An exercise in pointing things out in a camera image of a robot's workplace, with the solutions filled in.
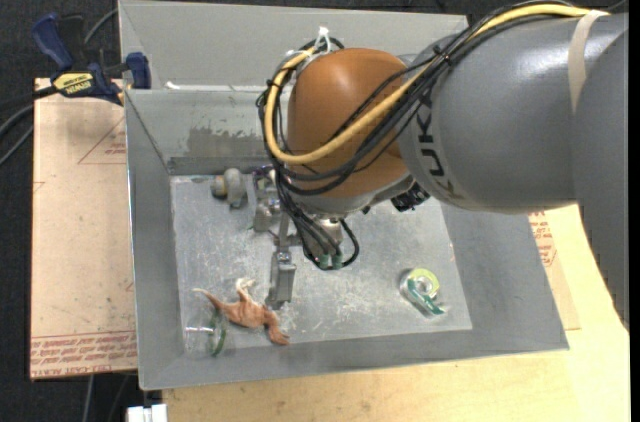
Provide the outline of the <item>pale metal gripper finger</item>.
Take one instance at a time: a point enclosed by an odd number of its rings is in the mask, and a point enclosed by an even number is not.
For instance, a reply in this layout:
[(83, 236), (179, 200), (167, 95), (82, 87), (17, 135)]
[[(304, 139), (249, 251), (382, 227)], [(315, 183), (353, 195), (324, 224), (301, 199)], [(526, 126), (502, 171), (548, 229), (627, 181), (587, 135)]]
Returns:
[(251, 229), (267, 232), (280, 217), (280, 200), (276, 197), (261, 198), (256, 201)]
[(275, 251), (271, 259), (270, 286), (266, 304), (271, 309), (280, 309), (293, 297), (297, 267), (288, 251)]

